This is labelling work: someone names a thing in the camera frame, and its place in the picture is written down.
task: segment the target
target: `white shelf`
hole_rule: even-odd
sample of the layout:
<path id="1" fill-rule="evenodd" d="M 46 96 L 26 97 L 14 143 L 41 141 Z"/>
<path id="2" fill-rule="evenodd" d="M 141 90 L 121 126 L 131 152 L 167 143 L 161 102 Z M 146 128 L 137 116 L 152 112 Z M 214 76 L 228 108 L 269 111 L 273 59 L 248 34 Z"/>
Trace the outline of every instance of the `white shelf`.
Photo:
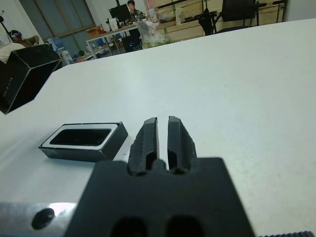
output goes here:
<path id="1" fill-rule="evenodd" d="M 98 53 L 101 53 L 101 52 L 103 52 L 103 51 L 105 51 L 105 49 L 104 49 L 104 48 L 101 48 L 101 49 L 98 49 L 98 50 L 93 51 L 93 52 L 94 52 L 95 54 L 98 54 Z M 92 53 L 89 53 L 89 54 L 87 54 L 87 55 L 84 56 L 84 61 L 85 61 L 85 60 L 88 60 L 89 58 L 92 58 L 92 57 L 93 57 Z"/>

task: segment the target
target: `plastic bag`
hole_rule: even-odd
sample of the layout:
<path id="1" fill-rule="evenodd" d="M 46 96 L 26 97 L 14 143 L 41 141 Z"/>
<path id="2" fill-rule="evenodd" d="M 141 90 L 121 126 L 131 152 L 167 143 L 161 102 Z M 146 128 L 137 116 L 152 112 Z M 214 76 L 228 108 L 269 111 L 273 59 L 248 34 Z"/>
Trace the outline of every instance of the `plastic bag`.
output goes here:
<path id="1" fill-rule="evenodd" d="M 170 43 L 170 39 L 168 36 L 154 33 L 156 25 L 153 22 L 141 21 L 137 22 L 136 26 L 140 32 L 143 41 L 143 49 Z"/>
<path id="2" fill-rule="evenodd" d="M 183 8 L 177 8 L 176 9 L 176 23 L 177 25 L 181 25 L 181 23 L 185 22 L 185 15 Z"/>
<path id="3" fill-rule="evenodd" d="M 160 23 L 166 23 L 169 21 L 174 21 L 176 19 L 176 16 L 172 11 L 164 12 L 158 16 Z"/>

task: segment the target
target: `window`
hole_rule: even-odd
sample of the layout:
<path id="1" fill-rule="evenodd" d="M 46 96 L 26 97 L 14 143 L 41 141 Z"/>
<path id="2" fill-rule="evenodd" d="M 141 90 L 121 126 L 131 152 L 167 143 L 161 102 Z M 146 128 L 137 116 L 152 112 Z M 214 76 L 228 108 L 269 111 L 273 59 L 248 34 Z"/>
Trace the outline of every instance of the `window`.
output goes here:
<path id="1" fill-rule="evenodd" d="M 46 41 L 94 27 L 85 0 L 20 0 L 36 30 Z"/>

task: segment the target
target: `computer monitor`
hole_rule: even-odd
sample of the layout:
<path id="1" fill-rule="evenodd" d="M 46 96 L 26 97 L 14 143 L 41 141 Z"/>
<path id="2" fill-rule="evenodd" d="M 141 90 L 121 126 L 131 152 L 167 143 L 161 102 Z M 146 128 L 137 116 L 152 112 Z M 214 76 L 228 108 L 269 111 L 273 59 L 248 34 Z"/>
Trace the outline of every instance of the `computer monitor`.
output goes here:
<path id="1" fill-rule="evenodd" d="M 112 18 L 118 18 L 119 21 L 126 21 L 127 19 L 132 19 L 127 4 L 120 5 L 109 10 Z"/>

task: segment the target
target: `person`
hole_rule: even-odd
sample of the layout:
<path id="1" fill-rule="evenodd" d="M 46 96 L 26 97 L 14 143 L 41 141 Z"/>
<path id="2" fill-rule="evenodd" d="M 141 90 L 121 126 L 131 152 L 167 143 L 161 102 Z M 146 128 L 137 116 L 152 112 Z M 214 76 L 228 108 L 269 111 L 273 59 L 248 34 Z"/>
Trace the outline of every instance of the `person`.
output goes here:
<path id="1" fill-rule="evenodd" d="M 127 2 L 128 8 L 130 10 L 130 15 L 132 16 L 132 21 L 136 22 L 138 20 L 144 19 L 145 15 L 143 12 L 135 9 L 135 1 L 134 0 L 129 0 Z"/>
<path id="2" fill-rule="evenodd" d="M 24 39 L 22 37 L 22 33 L 19 31 L 16 31 L 16 30 L 12 30 L 10 32 L 10 34 L 11 34 L 14 42 L 20 43 L 21 45 L 23 45 L 26 48 L 36 46 L 40 43 L 40 38 L 38 36 L 33 36 L 31 38 Z"/>
<path id="3" fill-rule="evenodd" d="M 19 43 L 5 43 L 0 41 L 0 62 L 3 66 L 7 63 L 11 51 L 25 48 L 23 45 Z"/>

